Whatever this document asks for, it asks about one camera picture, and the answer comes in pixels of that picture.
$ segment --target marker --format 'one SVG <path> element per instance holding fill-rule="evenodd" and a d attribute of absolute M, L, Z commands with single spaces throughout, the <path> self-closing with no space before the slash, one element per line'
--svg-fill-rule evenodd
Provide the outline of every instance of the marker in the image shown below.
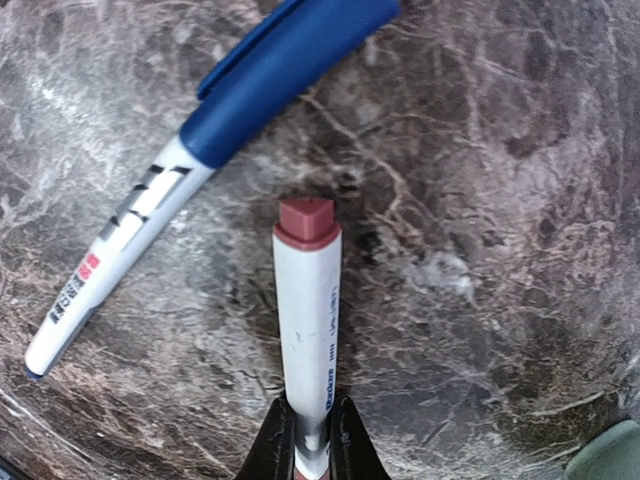
<path fill-rule="evenodd" d="M 280 203 L 273 258 L 285 392 L 295 412 L 297 480 L 328 478 L 326 419 L 335 396 L 341 251 L 333 201 Z"/>
<path fill-rule="evenodd" d="M 116 209 L 25 354 L 46 375 L 182 205 L 295 97 L 399 13 L 397 0 L 288 0 L 198 88 L 202 101 Z"/>

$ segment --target white marker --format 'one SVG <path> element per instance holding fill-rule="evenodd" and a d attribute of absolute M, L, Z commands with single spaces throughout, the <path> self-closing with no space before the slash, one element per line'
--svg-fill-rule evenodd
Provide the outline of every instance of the white marker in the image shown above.
<path fill-rule="evenodd" d="M 329 478 L 325 421 L 335 395 L 341 250 L 333 201 L 280 203 L 273 255 L 285 391 L 296 414 L 296 479 Z"/>
<path fill-rule="evenodd" d="M 173 138 L 116 209 L 44 319 L 25 354 L 30 377 L 49 373 L 93 311 L 214 172 Z"/>

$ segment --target blue marker cap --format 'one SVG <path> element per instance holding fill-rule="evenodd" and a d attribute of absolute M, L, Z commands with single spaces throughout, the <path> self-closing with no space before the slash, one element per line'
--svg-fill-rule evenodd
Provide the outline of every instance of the blue marker cap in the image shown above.
<path fill-rule="evenodd" d="M 180 129 L 211 168 L 238 150 L 306 88 L 400 12 L 397 0 L 288 0 L 244 38 L 198 88 Z"/>

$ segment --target black stripe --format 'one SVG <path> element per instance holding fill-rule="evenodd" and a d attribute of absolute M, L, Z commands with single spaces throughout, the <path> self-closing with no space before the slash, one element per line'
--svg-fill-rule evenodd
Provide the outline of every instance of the black stripe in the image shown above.
<path fill-rule="evenodd" d="M 136 212 L 135 210 L 129 210 L 129 213 L 132 213 L 133 215 L 138 217 L 140 220 L 142 220 L 142 223 L 144 223 L 147 220 L 149 220 L 149 217 L 144 217 L 144 216 L 142 216 L 142 214 L 140 212 Z"/>
<path fill-rule="evenodd" d="M 187 173 L 189 173 L 192 169 L 191 168 L 186 168 L 186 167 L 173 167 L 171 169 L 172 172 L 178 172 L 181 175 L 186 175 Z"/>

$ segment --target white pen barrel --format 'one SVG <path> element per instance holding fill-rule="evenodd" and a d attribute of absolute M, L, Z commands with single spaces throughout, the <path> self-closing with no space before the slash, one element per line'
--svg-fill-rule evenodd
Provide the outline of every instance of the white pen barrel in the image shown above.
<path fill-rule="evenodd" d="M 311 252 L 276 235 L 273 245 L 285 390 L 296 413 L 296 468 L 316 480 L 329 466 L 325 420 L 335 394 L 341 234 Z"/>
<path fill-rule="evenodd" d="M 46 375 L 122 277 L 215 170 L 176 135 L 118 206 L 48 312 L 25 354 L 30 376 Z"/>

